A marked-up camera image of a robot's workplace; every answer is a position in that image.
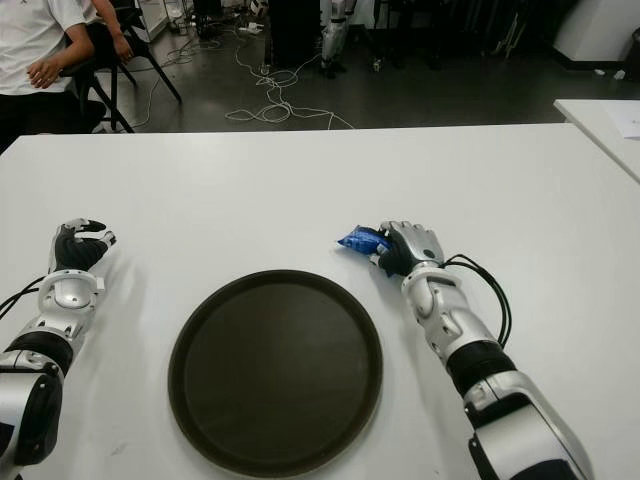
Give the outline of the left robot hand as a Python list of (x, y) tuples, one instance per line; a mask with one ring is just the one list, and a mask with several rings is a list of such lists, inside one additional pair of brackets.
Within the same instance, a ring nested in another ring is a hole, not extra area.
[(62, 223), (51, 243), (48, 273), (60, 270), (88, 272), (117, 242), (115, 234), (99, 221), (76, 218)]

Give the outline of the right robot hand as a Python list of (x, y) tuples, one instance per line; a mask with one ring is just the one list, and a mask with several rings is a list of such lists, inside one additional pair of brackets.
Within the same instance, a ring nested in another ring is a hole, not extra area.
[(408, 276), (413, 269), (426, 263), (441, 266), (444, 253), (433, 230), (408, 221), (386, 221), (380, 225), (380, 233), (387, 246), (380, 244), (369, 260), (388, 276)]

